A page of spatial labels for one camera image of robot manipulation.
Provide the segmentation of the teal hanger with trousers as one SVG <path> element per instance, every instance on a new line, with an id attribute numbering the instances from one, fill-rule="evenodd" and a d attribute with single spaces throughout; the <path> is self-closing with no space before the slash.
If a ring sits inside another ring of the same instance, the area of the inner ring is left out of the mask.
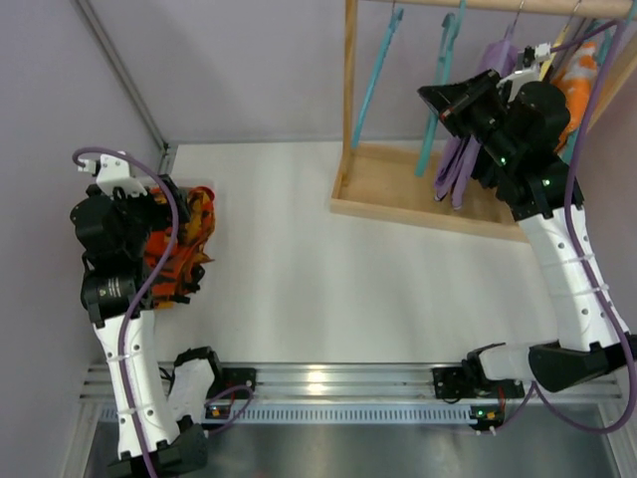
<path id="1" fill-rule="evenodd" d="M 437 55 L 437 66 L 434 77 L 434 85 L 442 86 L 448 83 L 453 64 L 454 47 L 456 39 L 462 28 L 467 1 L 462 0 L 456 13 L 448 13 L 442 22 L 442 35 Z M 427 119 L 423 142 L 420 149 L 419 159 L 415 168 L 415 175 L 422 177 L 429 164 L 438 119 L 431 113 Z"/>

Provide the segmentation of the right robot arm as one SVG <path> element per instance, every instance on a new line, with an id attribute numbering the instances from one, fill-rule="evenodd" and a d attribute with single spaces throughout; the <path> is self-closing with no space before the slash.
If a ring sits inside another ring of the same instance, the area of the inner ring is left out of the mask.
<path id="1" fill-rule="evenodd" d="M 636 336 L 613 311 L 587 233 L 584 198 L 556 152 L 570 121 L 565 94 L 539 80 L 512 92 L 494 70 L 417 93 L 442 126 L 479 145 L 473 177 L 505 203 L 531 244 L 557 318 L 555 338 L 493 344 L 464 363 L 483 383 L 533 380 L 559 392 L 634 370 Z"/>

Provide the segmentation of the orange camouflage trousers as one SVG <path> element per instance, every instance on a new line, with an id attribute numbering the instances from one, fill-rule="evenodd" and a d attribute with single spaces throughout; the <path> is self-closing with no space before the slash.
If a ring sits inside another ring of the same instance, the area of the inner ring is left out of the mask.
<path id="1" fill-rule="evenodd" d="M 215 194 L 206 186 L 186 188 L 191 219 L 179 226 L 177 243 L 150 291 L 155 309 L 189 304 L 200 290 L 204 265 L 212 262 L 204 249 L 215 230 Z"/>

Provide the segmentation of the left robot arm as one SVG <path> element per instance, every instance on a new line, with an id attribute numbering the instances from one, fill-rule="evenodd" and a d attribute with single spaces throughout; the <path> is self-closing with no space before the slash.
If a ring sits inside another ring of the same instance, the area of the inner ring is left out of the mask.
<path id="1" fill-rule="evenodd" d="M 201 417 L 222 376 L 209 347 L 173 363 L 165 386 L 153 345 L 155 312 L 187 304 L 200 289 L 215 229 L 214 192 L 205 186 L 133 196 L 96 186 L 71 212 L 84 246 L 81 303 L 100 341 L 118 419 L 110 477 L 178 477 L 207 464 Z"/>

